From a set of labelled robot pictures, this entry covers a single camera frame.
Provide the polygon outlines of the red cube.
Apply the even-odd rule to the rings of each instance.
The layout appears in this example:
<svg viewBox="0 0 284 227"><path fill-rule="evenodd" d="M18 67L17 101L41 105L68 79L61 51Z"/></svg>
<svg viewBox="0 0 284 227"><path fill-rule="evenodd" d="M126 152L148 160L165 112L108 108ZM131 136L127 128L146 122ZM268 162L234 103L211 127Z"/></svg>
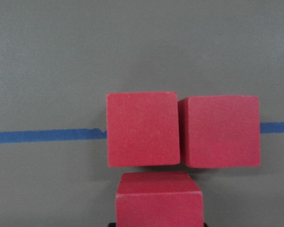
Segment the red cube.
<svg viewBox="0 0 284 227"><path fill-rule="evenodd" d="M190 168L260 166L257 96L189 96L178 102L180 157Z"/></svg>
<svg viewBox="0 0 284 227"><path fill-rule="evenodd" d="M106 122L110 167L179 164L176 92L109 93Z"/></svg>
<svg viewBox="0 0 284 227"><path fill-rule="evenodd" d="M201 189L185 172L123 174L115 196L118 227L202 227Z"/></svg>

